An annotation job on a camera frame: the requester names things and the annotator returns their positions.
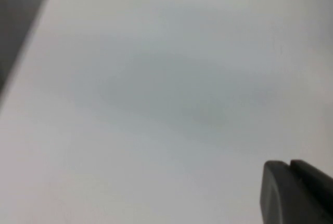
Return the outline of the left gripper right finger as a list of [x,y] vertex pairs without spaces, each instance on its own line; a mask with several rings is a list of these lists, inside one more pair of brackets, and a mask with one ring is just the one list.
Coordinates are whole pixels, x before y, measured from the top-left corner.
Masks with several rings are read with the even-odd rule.
[[291,170],[321,206],[332,206],[332,178],[302,160],[291,160]]

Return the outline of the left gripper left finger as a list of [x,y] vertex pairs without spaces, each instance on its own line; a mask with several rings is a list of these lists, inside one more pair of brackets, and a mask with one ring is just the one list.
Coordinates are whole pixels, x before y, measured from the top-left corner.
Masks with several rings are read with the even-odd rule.
[[260,207],[265,224],[332,223],[332,206],[321,206],[282,161],[264,164]]

